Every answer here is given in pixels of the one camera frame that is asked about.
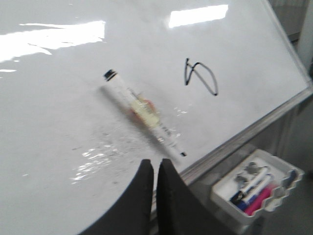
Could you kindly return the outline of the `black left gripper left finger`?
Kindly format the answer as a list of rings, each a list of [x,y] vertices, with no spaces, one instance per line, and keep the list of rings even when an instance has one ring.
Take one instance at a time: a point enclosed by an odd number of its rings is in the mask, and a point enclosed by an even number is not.
[[[154,169],[143,159],[118,200],[82,235],[147,235],[151,215]]]

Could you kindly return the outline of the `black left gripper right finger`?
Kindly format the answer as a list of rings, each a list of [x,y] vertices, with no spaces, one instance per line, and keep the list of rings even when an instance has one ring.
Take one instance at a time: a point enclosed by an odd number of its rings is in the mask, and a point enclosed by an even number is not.
[[[219,222],[193,195],[169,159],[159,166],[157,219],[160,235],[220,234]]]

